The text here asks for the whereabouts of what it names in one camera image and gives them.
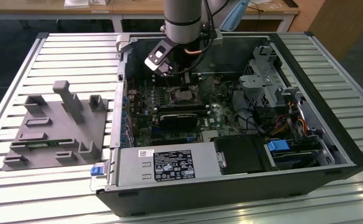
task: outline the barcode sticker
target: barcode sticker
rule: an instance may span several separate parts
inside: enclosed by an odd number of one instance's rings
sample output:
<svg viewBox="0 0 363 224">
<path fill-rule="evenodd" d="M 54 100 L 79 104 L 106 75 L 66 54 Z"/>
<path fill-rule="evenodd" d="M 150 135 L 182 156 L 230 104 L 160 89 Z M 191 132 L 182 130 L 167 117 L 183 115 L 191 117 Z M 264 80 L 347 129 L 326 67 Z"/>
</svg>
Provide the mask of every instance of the barcode sticker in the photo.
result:
<svg viewBox="0 0 363 224">
<path fill-rule="evenodd" d="M 152 157 L 155 153 L 154 149 L 139 150 L 139 157 Z"/>
</svg>

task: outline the motherboard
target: motherboard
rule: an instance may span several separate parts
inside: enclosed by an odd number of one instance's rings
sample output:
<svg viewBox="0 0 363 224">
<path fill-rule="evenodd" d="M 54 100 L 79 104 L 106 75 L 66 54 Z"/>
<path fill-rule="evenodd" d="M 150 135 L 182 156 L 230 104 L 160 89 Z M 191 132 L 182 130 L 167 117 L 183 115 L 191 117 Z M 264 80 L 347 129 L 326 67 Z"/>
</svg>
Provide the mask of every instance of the motherboard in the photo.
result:
<svg viewBox="0 0 363 224">
<path fill-rule="evenodd" d="M 206 75 L 196 85 L 156 86 L 143 80 L 130 91 L 135 146 L 208 142 L 243 129 L 231 108 L 232 81 Z"/>
</svg>

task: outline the red wire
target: red wire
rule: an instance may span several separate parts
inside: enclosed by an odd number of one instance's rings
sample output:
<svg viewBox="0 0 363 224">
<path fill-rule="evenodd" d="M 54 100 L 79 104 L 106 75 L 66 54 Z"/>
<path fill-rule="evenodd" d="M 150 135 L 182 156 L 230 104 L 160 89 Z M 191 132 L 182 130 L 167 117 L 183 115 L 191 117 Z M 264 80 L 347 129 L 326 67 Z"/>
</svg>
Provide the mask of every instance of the red wire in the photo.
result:
<svg viewBox="0 0 363 224">
<path fill-rule="evenodd" d="M 275 123 L 276 123 L 275 128 L 278 128 L 278 127 L 279 127 L 279 119 L 280 119 L 280 118 L 283 118 L 283 117 L 284 117 L 284 115 L 280 115 L 280 116 L 279 116 L 279 118 L 276 119 L 276 122 L 275 122 Z"/>
</svg>

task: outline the white sticker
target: white sticker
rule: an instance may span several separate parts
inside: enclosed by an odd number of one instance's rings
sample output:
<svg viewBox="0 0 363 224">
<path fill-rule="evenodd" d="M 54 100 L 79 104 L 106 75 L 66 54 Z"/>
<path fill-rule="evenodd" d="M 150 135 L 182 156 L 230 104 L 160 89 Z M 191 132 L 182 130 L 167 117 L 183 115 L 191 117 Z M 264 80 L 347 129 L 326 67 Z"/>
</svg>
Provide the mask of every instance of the white sticker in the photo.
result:
<svg viewBox="0 0 363 224">
<path fill-rule="evenodd" d="M 154 149 L 139 150 L 139 157 L 152 157 L 155 153 Z"/>
<path fill-rule="evenodd" d="M 110 11 L 104 11 L 104 10 L 92 10 L 92 13 L 110 13 Z"/>
</svg>

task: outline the aluminum slotted table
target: aluminum slotted table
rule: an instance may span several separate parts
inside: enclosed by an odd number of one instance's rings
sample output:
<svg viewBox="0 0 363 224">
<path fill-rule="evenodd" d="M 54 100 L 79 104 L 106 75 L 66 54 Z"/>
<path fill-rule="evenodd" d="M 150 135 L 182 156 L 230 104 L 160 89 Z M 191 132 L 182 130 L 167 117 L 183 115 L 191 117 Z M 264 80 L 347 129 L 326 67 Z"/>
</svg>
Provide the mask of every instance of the aluminum slotted table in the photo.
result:
<svg viewBox="0 0 363 224">
<path fill-rule="evenodd" d="M 0 104 L 0 223 L 341 223 L 363 222 L 363 172 L 306 196 L 219 206 L 147 217 L 119 218 L 95 196 L 92 165 L 2 171 L 27 109 L 27 95 L 52 92 L 68 80 L 80 99 L 116 92 L 116 36 L 111 33 L 50 34 L 36 39 Z M 280 35 L 314 85 L 363 151 L 363 90 L 315 37 Z M 295 82 L 284 69 L 291 84 Z M 103 161 L 110 157 L 114 101 L 110 102 Z"/>
</svg>

